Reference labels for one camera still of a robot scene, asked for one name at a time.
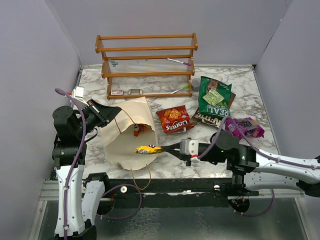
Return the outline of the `beige paper bag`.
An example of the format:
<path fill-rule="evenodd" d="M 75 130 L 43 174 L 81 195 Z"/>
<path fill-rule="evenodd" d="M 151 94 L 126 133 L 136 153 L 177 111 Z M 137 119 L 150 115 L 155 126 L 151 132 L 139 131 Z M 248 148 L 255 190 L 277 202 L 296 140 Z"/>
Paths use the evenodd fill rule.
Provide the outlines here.
<path fill-rule="evenodd" d="M 152 154 L 137 154 L 136 148 L 158 145 L 152 108 L 145 97 L 134 98 L 120 103 L 121 112 L 107 125 L 100 128 L 105 160 L 112 166 L 121 166 L 128 171 L 148 168 L 155 160 Z M 134 124 L 148 125 L 146 131 L 134 136 Z"/>

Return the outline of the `orange red snack bag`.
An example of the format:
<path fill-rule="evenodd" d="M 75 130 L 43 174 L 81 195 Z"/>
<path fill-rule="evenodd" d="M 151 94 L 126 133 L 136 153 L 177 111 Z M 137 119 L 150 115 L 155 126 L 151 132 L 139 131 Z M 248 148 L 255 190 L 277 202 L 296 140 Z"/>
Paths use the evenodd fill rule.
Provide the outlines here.
<path fill-rule="evenodd" d="M 156 114 L 166 134 L 184 133 L 194 128 L 197 124 L 196 122 L 191 122 L 185 105 L 159 110 Z"/>

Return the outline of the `yellow m&m candy bag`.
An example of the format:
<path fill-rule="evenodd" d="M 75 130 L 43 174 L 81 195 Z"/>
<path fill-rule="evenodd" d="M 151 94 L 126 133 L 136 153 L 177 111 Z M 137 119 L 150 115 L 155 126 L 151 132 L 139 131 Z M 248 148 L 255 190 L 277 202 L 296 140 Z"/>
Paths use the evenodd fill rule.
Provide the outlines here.
<path fill-rule="evenodd" d="M 137 154 L 142 155 L 153 155 L 153 154 L 159 154 L 162 153 L 164 150 L 160 146 L 155 145 L 143 145 L 136 148 L 135 152 Z"/>

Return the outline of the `brown kettle chips bag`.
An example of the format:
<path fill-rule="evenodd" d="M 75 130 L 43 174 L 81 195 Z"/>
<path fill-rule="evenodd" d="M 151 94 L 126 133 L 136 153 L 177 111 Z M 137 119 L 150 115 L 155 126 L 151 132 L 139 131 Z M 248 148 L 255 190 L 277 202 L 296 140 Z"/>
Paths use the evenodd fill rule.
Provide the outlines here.
<path fill-rule="evenodd" d="M 225 116 L 231 116 L 230 107 L 235 97 L 236 95 L 231 92 L 229 100 L 223 100 L 214 106 L 208 104 L 205 100 L 203 100 L 203 98 L 201 98 L 200 106 L 204 107 L 204 109 L 200 110 L 197 108 L 192 116 L 192 120 L 218 128 Z"/>

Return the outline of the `green real chips bag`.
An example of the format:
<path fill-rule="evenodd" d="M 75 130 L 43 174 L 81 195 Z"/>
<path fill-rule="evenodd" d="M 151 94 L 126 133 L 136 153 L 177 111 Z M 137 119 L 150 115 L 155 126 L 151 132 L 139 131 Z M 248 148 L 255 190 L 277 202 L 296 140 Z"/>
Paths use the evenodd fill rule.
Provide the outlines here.
<path fill-rule="evenodd" d="M 198 110 L 202 115 L 222 119 L 230 117 L 232 84 L 206 76 L 200 77 L 198 93 Z"/>

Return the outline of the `light green snack packet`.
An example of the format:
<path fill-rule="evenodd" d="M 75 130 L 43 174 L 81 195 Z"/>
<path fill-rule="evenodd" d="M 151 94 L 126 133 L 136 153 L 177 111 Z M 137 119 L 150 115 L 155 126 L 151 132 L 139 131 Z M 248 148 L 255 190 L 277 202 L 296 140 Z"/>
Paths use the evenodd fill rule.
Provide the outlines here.
<path fill-rule="evenodd" d="M 208 104 L 215 106 L 218 103 L 222 102 L 225 98 L 216 90 L 211 89 L 206 95 L 202 97 L 202 99 L 205 100 Z"/>

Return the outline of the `magenta candy bag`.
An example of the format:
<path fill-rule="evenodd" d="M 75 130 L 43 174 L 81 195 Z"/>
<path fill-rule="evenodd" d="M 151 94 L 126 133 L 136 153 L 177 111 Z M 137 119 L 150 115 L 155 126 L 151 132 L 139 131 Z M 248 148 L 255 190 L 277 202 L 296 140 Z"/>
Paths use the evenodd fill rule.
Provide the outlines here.
<path fill-rule="evenodd" d="M 234 137 L 238 137 L 241 140 L 243 138 L 242 133 L 245 136 L 253 138 L 264 137 L 265 130 L 253 118 L 233 118 L 232 120 L 228 119 L 225 121 L 225 130 L 231 133 Z"/>

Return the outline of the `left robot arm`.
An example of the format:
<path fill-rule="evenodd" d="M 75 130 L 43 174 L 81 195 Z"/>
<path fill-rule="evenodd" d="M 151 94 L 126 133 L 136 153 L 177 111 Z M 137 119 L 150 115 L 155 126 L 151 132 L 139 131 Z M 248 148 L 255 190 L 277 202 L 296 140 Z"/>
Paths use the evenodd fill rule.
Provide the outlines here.
<path fill-rule="evenodd" d="M 96 127 L 105 127 L 119 113 L 120 107 L 104 106 L 89 100 L 80 110 L 61 106 L 53 114 L 56 139 L 52 151 L 58 181 L 58 217 L 54 230 L 56 240 L 95 240 L 95 218 L 100 199 L 111 190 L 105 172 L 86 179 L 82 192 L 87 144 L 85 137 Z"/>

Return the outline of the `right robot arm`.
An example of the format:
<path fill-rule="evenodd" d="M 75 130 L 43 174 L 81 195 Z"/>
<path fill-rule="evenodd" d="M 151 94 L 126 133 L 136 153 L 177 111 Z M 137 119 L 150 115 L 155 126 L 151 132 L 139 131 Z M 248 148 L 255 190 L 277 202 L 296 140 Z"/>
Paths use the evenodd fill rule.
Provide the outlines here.
<path fill-rule="evenodd" d="M 295 158 L 241 144 L 231 133 L 214 133 L 209 143 L 182 139 L 179 143 L 162 146 L 161 150 L 182 161 L 225 163 L 232 172 L 229 189 L 240 196 L 260 189 L 289 189 L 305 195 L 320 196 L 320 159 Z"/>

